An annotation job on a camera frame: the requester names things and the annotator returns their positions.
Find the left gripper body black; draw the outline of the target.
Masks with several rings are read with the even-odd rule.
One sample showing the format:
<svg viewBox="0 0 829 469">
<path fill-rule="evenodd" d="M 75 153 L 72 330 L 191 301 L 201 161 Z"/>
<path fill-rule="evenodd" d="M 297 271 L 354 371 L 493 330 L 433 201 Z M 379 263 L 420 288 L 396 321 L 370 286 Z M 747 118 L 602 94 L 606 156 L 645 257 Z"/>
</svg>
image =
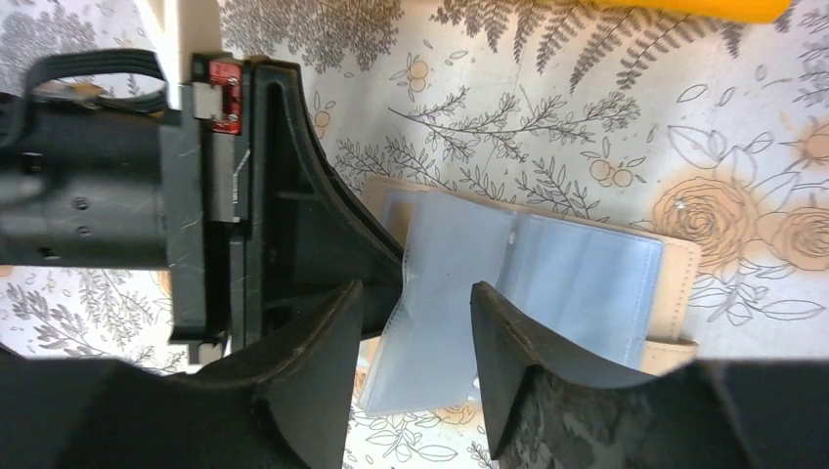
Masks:
<svg viewBox="0 0 829 469">
<path fill-rule="evenodd" d="M 30 69 L 1 120 L 1 260 L 89 269 L 85 313 L 22 292 L 12 298 L 35 342 L 72 358 L 103 354 L 93 325 L 113 334 L 153 316 L 147 297 L 120 289 L 114 270 L 165 270 L 171 340 L 206 362 L 213 348 L 253 341 L 253 218 L 249 125 L 252 65 L 196 54 L 167 105 L 166 86 L 129 99 L 84 97 L 78 75 L 158 78 L 153 53 L 53 56 Z"/>
</svg>

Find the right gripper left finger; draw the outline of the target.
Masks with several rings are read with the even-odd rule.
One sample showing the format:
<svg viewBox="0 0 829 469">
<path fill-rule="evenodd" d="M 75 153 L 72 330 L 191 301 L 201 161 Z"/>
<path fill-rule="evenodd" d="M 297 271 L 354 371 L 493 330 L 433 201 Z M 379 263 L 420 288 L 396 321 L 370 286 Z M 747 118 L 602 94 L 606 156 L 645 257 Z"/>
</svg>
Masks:
<svg viewBox="0 0 829 469">
<path fill-rule="evenodd" d="M 5 468 L 337 468 L 362 284 L 200 371 L 118 360 L 1 361 Z"/>
</svg>

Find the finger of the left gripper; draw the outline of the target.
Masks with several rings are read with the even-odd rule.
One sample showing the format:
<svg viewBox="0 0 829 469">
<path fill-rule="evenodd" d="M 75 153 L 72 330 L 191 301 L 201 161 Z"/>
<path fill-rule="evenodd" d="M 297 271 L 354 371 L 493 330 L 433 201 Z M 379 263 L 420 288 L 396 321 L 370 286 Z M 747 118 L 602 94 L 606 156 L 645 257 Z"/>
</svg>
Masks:
<svg viewBox="0 0 829 469">
<path fill-rule="evenodd" d="M 242 343 L 301 318 L 339 285 L 364 288 L 361 336 L 380 334 L 402 292 L 402 245 L 327 162 L 298 64 L 252 70 L 250 240 Z"/>
</svg>

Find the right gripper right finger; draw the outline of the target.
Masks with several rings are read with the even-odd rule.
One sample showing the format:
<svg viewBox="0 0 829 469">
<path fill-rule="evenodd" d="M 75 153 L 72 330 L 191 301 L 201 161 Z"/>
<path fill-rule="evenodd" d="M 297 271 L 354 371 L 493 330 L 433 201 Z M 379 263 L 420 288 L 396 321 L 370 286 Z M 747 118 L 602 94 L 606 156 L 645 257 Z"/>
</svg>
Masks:
<svg viewBox="0 0 829 469">
<path fill-rule="evenodd" d="M 471 323 L 502 468 L 824 468 L 825 361 L 695 360 L 652 376 L 529 318 L 486 282 Z"/>
</svg>

